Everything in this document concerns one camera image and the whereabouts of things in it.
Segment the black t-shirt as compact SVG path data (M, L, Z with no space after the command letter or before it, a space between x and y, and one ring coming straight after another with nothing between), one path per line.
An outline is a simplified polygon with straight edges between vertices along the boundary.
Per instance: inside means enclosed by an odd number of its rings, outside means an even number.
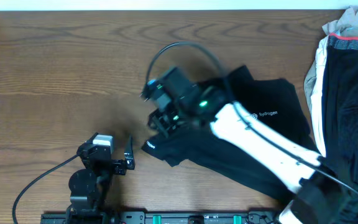
M143 150L177 166L189 160L281 203L290 202L318 165L318 150L294 86L255 80L247 67L223 78L191 82L179 68L145 84L156 105L157 134Z

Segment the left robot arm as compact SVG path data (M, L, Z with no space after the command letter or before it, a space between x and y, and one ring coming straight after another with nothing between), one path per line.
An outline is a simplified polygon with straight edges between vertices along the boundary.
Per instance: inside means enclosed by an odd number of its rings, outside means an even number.
M112 159L113 137L95 133L79 146L76 155L84 169L69 180L71 205L66 210L65 223L119 223L116 212L105 209L104 203L112 178L135 169L132 138L129 138L123 159Z

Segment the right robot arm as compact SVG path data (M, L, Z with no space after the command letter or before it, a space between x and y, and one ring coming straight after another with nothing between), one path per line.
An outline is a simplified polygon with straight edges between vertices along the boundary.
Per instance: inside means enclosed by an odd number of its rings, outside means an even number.
M285 203L277 223L336 223L347 189L321 156L253 118L217 87L147 85L150 155L192 161Z

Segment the white garment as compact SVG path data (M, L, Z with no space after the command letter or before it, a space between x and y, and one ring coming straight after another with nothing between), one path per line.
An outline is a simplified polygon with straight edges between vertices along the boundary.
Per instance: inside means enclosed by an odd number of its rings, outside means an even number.
M311 67L315 71L314 86L311 91L311 123L314 132L316 146L323 157L326 157L326 146L323 135L323 114L322 114L322 96L323 96L323 78L328 56L328 36L319 42L316 50L314 65Z

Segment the black shorts red waistband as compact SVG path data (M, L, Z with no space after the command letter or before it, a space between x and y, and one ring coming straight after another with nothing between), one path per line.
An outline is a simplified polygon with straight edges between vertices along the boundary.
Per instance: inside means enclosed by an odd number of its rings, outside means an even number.
M358 37L328 37L322 116L326 158L357 192L338 223L358 223Z

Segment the beige garment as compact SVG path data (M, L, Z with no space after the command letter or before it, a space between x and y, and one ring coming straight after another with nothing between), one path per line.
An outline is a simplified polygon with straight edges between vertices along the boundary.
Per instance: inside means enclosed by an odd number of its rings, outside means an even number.
M322 26L326 35L339 34L343 37L358 37L358 6L350 6L340 19ZM316 82L316 62L313 62L304 80L306 103L311 107L311 95Z

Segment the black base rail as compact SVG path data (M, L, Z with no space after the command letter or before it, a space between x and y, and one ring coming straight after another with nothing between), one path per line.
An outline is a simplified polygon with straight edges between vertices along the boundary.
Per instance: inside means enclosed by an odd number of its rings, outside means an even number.
M70 212L41 215L41 224L105 223L105 224L248 224L274 223L277 212L250 211L234 213L150 213L122 212L114 215L77 215Z

